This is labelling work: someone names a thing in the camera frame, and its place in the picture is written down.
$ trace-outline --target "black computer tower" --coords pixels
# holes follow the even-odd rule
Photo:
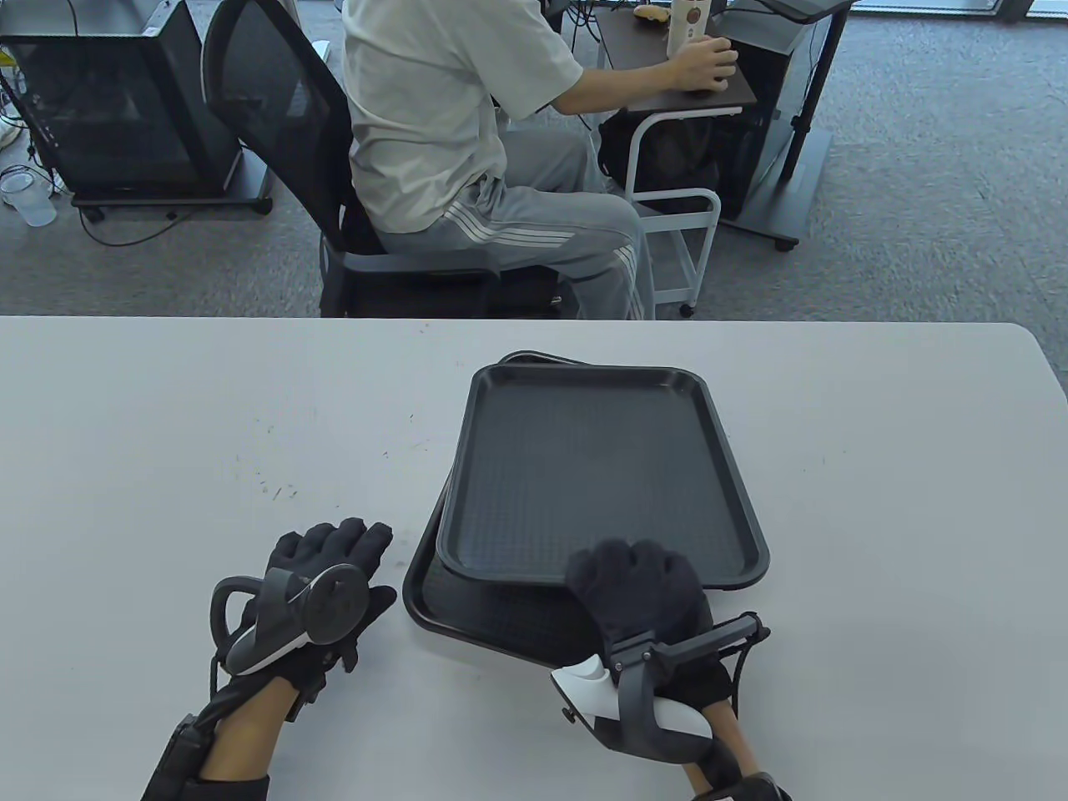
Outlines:
[[[801,26],[754,0],[739,0],[718,32],[734,43],[738,68],[756,95],[755,106],[735,116],[716,119],[712,147],[720,180],[716,188],[723,217],[734,219],[745,199],[768,174],[794,137],[794,119],[801,113],[808,79],[819,59],[830,18]]]
[[[5,89],[80,201],[222,195],[237,138],[204,104],[184,0],[5,0]]]

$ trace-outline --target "mesh chair back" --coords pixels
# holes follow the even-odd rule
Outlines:
[[[208,108],[289,188],[335,249],[352,250],[341,209],[365,213],[349,171],[348,100],[278,0],[222,0],[204,40],[203,81]]]

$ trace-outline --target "white stripe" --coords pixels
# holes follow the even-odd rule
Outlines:
[[[476,213],[474,210],[472,210],[470,208],[467,208],[466,206],[462,206],[459,203],[454,203],[451,206],[451,208],[453,210],[455,210],[456,214],[464,215],[464,217],[467,218],[468,222],[470,222],[472,225],[475,225],[476,227],[485,231],[486,233],[490,233],[490,234],[492,234],[492,233],[509,233],[509,234],[519,234],[519,235],[522,235],[522,236],[530,236],[530,237],[536,237],[536,238],[565,239],[565,240],[566,239],[570,239],[572,236],[575,236],[574,233],[568,232],[568,231],[538,231],[538,230],[533,230],[532,231],[532,230],[527,230],[527,229],[512,229],[512,227],[496,229],[494,230],[493,227],[491,227],[492,224],[493,224],[492,222],[490,222],[489,225],[483,224],[482,220],[478,219],[478,217],[477,217],[477,215],[476,215]]]
[[[483,222],[475,217],[474,213],[458,203],[454,203],[450,206],[445,214],[450,217],[455,215],[456,217],[462,218],[472,231],[485,237],[483,241],[496,240],[507,235],[515,239],[529,239],[530,241],[540,242],[546,246],[559,247],[575,236],[574,233],[567,231],[527,231],[524,229],[516,227],[493,230],[483,224]]]
[[[638,293],[638,254],[634,253],[634,248],[631,245],[617,248],[615,254],[623,262],[630,277],[630,309],[628,310],[628,316],[630,319],[643,319],[645,317],[645,308]]]
[[[484,244],[486,241],[484,237],[480,236],[478,234],[476,234],[474,231],[471,230],[471,226],[468,225],[466,220],[457,217],[451,210],[446,209],[443,217],[446,220],[452,220],[454,223],[456,223],[456,226],[465,234],[467,234],[468,239],[470,239],[471,241],[480,244]]]
[[[631,285],[633,285],[637,279],[634,249],[629,245],[625,248],[616,248],[615,254],[619,257],[619,261],[623,262],[623,266],[627,268],[627,276],[630,278]]]
[[[513,237],[508,234],[481,234],[473,231],[470,223],[464,217],[451,214],[449,210],[445,211],[443,217],[456,223],[456,226],[467,235],[468,239],[473,242],[477,242],[478,245],[488,245],[492,242],[496,245],[505,245],[512,248],[536,248],[538,250],[550,250],[552,248],[559,248],[564,244],[555,240],[538,241],[535,239],[523,239],[520,237]]]

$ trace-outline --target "black tray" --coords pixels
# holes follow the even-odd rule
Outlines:
[[[408,614],[436,634],[547,668],[578,664],[601,646],[585,610],[563,587],[499,585],[451,574],[435,552],[449,483],[405,576]]]
[[[686,554],[707,588],[768,569],[708,390],[682,370],[484,367],[452,475],[437,555],[466,579],[560,587],[568,556],[609,536]]]

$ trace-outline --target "black glove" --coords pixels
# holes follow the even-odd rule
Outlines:
[[[708,599],[693,566],[680,553],[642,540],[606,539],[574,554],[564,579],[604,639],[606,661],[627,638],[651,631],[674,645],[712,627]],[[704,709],[731,697],[731,676],[718,659],[682,665],[658,695]]]
[[[693,801],[792,801],[782,787],[775,785],[775,780],[767,773],[754,773],[745,776],[738,784],[726,789],[712,790],[697,796]]]
[[[695,619],[705,592],[690,563],[648,539],[606,539],[567,563],[564,583],[585,607],[611,653],[619,642],[653,632],[659,642]]]
[[[393,540],[393,532],[383,523],[375,523],[367,529],[363,520],[350,517],[336,529],[330,523],[319,523],[301,536],[295,531],[283,535],[267,560],[267,570],[280,567],[311,581],[320,572],[334,565],[349,564],[359,567],[370,580],[381,564],[382,553]],[[319,690],[326,687],[326,674],[342,660],[345,672],[351,673],[359,661],[356,649],[357,639],[363,631],[396,601],[396,591],[391,586],[371,587],[367,611],[356,627],[344,638],[331,645],[305,645],[271,662],[262,672],[280,676],[300,692],[297,707],[313,703]],[[256,599],[245,606],[241,623],[233,632],[230,642],[219,649],[220,663],[225,663],[230,646],[256,621]],[[241,681],[246,677],[237,677]]]

